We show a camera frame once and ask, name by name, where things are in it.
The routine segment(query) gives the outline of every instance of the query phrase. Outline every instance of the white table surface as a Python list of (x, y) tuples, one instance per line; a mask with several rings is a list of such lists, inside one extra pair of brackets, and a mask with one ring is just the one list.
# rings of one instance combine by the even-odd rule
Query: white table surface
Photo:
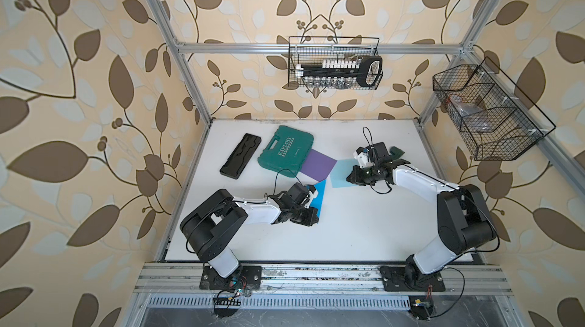
[[(271, 194), (276, 172), (258, 165), (258, 156), (279, 125), (286, 125), (314, 135), (313, 149), (336, 160), (349, 159), (360, 146), (367, 145), (362, 127), (368, 126), (374, 143), (396, 146), (403, 158), (435, 176), (431, 161), (410, 120), (367, 121), (215, 121), (201, 160), (193, 177), (179, 223), (220, 188), (232, 196), (262, 199)], [(239, 179), (223, 176), (219, 169), (245, 133), (262, 139)], [(298, 175), (303, 184), (317, 181)], [(276, 192), (288, 190), (296, 179), (279, 175)], [(386, 188), (376, 185), (378, 191)], [(240, 261), (405, 261), (437, 235), (436, 205), (430, 204), (405, 188), (380, 195), (370, 187), (325, 187), (319, 222), (312, 227), (292, 222), (275, 225), (244, 225), (229, 243)], [(166, 260), (198, 260), (185, 249), (186, 238), (174, 229)], [(458, 261), (472, 261), (467, 254)]]

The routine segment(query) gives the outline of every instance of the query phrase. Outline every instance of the green toolbox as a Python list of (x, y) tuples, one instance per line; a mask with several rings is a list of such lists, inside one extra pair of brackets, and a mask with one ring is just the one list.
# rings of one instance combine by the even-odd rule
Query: green toolbox
[(295, 177), (312, 145), (312, 134), (281, 125), (258, 157), (258, 163), (263, 168), (276, 172), (288, 169), (290, 171), (282, 171), (280, 174)]

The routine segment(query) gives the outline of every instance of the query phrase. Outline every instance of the metal grate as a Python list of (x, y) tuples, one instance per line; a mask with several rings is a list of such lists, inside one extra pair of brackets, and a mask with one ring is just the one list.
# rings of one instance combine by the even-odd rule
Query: metal grate
[[(520, 98), (510, 97), (490, 70), (485, 60), (448, 69), (433, 76), (433, 90), (475, 160), (515, 160), (556, 126), (519, 87)], [(519, 100), (540, 111), (552, 129), (534, 123)]]
[(378, 38), (289, 37), (289, 87), (375, 90), (382, 80)]
[[(150, 297), (150, 308), (212, 308), (215, 294), (157, 294)], [(408, 297), (403, 295), (265, 295), (240, 297), (246, 309), (342, 309), (407, 311)]]

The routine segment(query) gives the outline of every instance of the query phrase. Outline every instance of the purple paper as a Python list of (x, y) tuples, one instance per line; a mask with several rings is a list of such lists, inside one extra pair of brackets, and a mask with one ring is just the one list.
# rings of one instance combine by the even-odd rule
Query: purple paper
[(303, 163), (301, 172), (316, 181), (323, 181), (329, 176), (335, 163), (337, 163), (337, 160), (311, 149)]

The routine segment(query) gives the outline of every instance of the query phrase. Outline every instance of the toolbox handle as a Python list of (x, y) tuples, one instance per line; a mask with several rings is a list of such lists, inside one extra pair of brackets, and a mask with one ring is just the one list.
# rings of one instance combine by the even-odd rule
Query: toolbox handle
[(274, 134), (274, 135), (272, 136), (272, 139), (271, 139), (271, 140), (268, 142), (268, 145), (266, 146), (266, 150), (272, 150), (272, 149), (273, 149), (273, 148), (272, 148), (272, 146), (273, 146), (273, 145), (274, 145), (274, 143), (275, 143), (276, 141), (278, 141), (279, 139), (280, 139), (280, 137), (279, 137), (279, 136), (277, 136), (276, 134)]

